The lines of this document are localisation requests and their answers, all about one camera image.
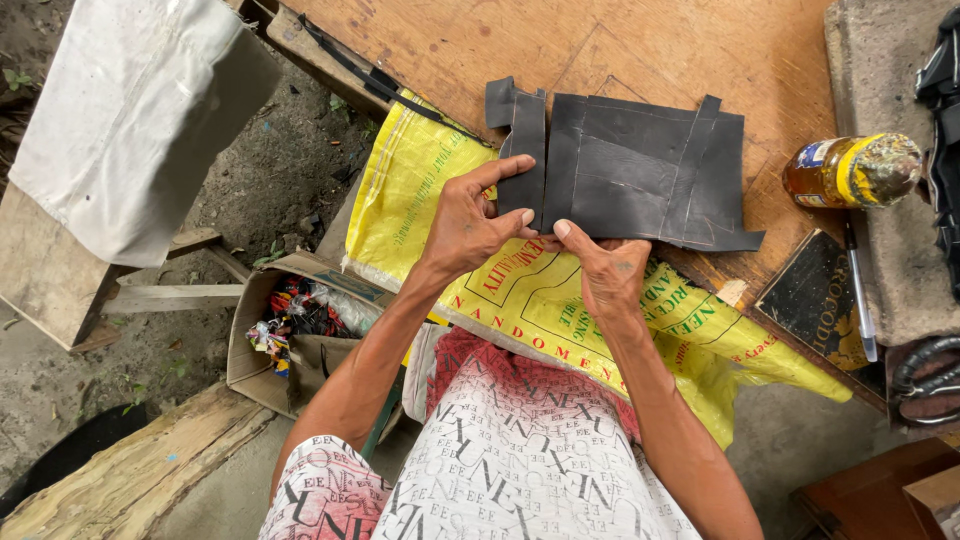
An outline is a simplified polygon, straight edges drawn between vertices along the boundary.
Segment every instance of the dirt ground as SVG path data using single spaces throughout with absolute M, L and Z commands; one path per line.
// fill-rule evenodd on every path
M 42 82 L 71 4 L 0 0 L 0 67 Z M 268 256 L 274 242 L 287 252 L 317 247 L 323 233 L 304 230 L 300 221 L 315 213 L 325 224 L 332 221 L 349 183 L 331 174 L 348 164 L 363 167 L 376 137 L 364 117 L 331 110 L 327 88 L 274 56 L 284 72 L 275 95 L 217 158 L 184 224 L 222 233 L 229 249 L 244 250 L 235 256 L 248 267 Z M 122 282 L 236 281 L 198 252 Z M 0 325 L 13 316 L 0 303 Z M 0 331 L 0 492 L 97 412 L 139 398 L 153 417 L 222 380 L 232 317 L 225 308 L 112 316 L 123 338 L 82 355 L 69 355 L 29 322 Z M 135 385 L 142 389 L 134 391 Z

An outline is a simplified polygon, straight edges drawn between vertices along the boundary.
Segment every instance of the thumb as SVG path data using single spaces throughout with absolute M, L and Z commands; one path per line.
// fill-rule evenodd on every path
M 516 209 L 491 220 L 493 228 L 504 240 L 515 237 L 520 231 L 534 220 L 534 211 L 531 209 Z
M 589 257 L 600 250 L 583 229 L 568 219 L 561 219 L 553 225 L 553 234 L 564 243 L 566 249 L 580 259 Z

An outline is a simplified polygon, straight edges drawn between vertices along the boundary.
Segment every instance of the black strap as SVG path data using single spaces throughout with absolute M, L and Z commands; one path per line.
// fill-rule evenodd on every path
M 402 95 L 397 93 L 396 90 L 394 90 L 393 88 L 390 88 L 389 86 L 384 85 L 382 82 L 377 81 L 369 73 L 365 72 L 363 69 L 360 69 L 360 67 L 357 66 L 357 64 L 353 63 L 353 61 L 351 61 L 343 53 L 337 50 L 337 48 L 333 46 L 333 43 L 330 43 L 329 41 L 324 39 L 323 34 L 317 32 L 316 30 L 310 28 L 307 25 L 306 13 L 301 13 L 297 17 L 297 20 L 300 22 L 300 25 L 303 27 L 303 30 L 306 30 L 307 33 L 310 36 L 312 36 L 314 40 L 317 41 L 317 43 L 321 46 L 321 48 L 324 49 L 328 55 L 333 57 L 333 60 L 337 61 L 340 65 L 345 67 L 347 71 L 349 71 L 350 73 L 353 73 L 354 75 L 356 75 L 366 85 L 369 85 L 375 88 L 377 90 L 377 93 L 389 96 L 397 100 L 399 103 L 403 104 L 403 106 L 406 107 L 407 109 L 412 110 L 413 112 L 419 114 L 420 116 L 429 118 L 430 120 L 433 120 L 434 122 L 437 122 L 438 124 L 441 124 L 443 126 L 447 126 L 447 128 L 450 128 L 451 130 L 457 131 L 469 138 L 472 138 L 473 140 L 479 142 L 480 144 L 486 146 L 487 148 L 491 148 L 491 145 L 481 140 L 480 137 L 473 135 L 471 133 L 468 133 L 458 128 L 457 126 L 454 126 L 453 124 L 447 122 L 444 119 L 444 116 L 439 112 L 436 112 L 435 110 L 424 107 L 419 103 L 416 103 L 412 100 L 409 100 L 403 97 Z

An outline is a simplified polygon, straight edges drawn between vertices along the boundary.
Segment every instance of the person's left hand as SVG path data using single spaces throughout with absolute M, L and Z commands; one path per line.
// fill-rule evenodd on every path
M 513 156 L 447 181 L 419 264 L 450 284 L 482 266 L 507 240 L 536 238 L 538 233 L 527 227 L 534 219 L 533 210 L 516 209 L 497 217 L 496 205 L 482 195 L 497 181 L 526 172 L 534 163 L 525 154 Z

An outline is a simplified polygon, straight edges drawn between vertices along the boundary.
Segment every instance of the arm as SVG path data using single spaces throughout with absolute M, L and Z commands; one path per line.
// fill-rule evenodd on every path
M 650 242 L 597 245 L 567 220 L 554 231 L 560 242 L 548 249 L 580 258 L 584 303 L 627 384 L 650 468 L 705 538 L 763 538 L 743 485 L 680 395 L 643 320 L 637 299 Z
M 444 289 L 479 268 L 514 237 L 533 238 L 529 209 L 500 217 L 481 193 L 534 165 L 529 156 L 485 163 L 444 186 L 423 255 L 383 315 L 310 400 L 287 435 L 274 469 L 276 493 L 290 453 L 317 435 L 336 435 L 360 451 L 387 400 L 390 387 L 420 324 Z

